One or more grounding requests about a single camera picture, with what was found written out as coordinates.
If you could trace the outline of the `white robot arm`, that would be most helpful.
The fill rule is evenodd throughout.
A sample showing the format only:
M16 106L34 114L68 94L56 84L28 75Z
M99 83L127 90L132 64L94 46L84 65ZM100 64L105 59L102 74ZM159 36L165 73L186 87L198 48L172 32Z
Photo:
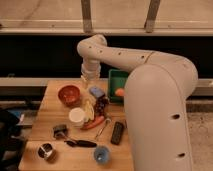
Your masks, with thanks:
M102 35L80 41L77 51L88 80L102 63L129 73L124 109L134 171L193 171L186 99L198 82L195 65L170 53L109 47Z

